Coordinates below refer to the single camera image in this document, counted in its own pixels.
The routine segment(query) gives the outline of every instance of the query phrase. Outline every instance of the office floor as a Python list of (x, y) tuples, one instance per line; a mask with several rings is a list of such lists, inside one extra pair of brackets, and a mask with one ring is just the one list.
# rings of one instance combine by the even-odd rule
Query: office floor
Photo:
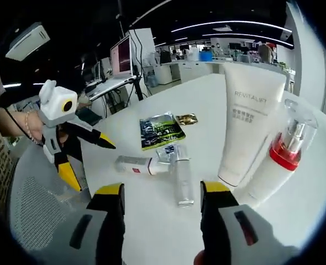
[(157, 94), (159, 92), (162, 92), (168, 88), (172, 88), (174, 86), (177, 86), (178, 84), (181, 84), (181, 80), (177, 80), (177, 81), (174, 81), (174, 82), (171, 82), (169, 84), (160, 84), (159, 86), (157, 87), (153, 87), (153, 88), (150, 88), (152, 94)]

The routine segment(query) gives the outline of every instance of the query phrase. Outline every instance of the blue bin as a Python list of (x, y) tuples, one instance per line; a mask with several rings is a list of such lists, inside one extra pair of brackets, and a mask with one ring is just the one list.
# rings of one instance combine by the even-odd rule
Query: blue bin
[(200, 61), (212, 62), (212, 52), (210, 52), (210, 51), (200, 52)]

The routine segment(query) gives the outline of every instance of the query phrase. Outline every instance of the white cosmetic tube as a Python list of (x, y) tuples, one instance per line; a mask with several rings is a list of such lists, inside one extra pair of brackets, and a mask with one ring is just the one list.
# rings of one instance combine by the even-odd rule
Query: white cosmetic tube
[(233, 189), (247, 174), (275, 123), (287, 74), (246, 63), (224, 63), (227, 132), (218, 177)]

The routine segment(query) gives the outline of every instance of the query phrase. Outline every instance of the desk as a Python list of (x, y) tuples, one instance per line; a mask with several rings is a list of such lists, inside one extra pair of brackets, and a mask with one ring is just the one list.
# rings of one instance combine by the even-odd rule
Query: desk
[[(132, 265), (191, 265), (194, 256), (203, 249), (198, 187), (201, 179), (217, 179), (225, 139), (224, 82), (224, 75), (204, 76), (110, 116), (96, 127), (116, 143), (116, 150), (81, 142), (92, 195), (103, 185), (125, 183), (127, 212), (123, 258), (126, 262)], [(282, 244), (302, 248), (326, 213), (326, 115), (288, 92), (283, 98), (291, 98), (312, 109), (319, 129), (297, 171), (257, 212), (271, 223), (275, 237)], [(114, 169), (118, 155), (154, 155), (154, 150), (140, 148), (138, 120), (168, 110), (174, 114), (195, 113), (199, 120), (195, 125), (183, 126), (187, 137), (181, 141), (192, 158), (195, 194), (192, 208), (175, 206), (169, 177), (123, 175)]]

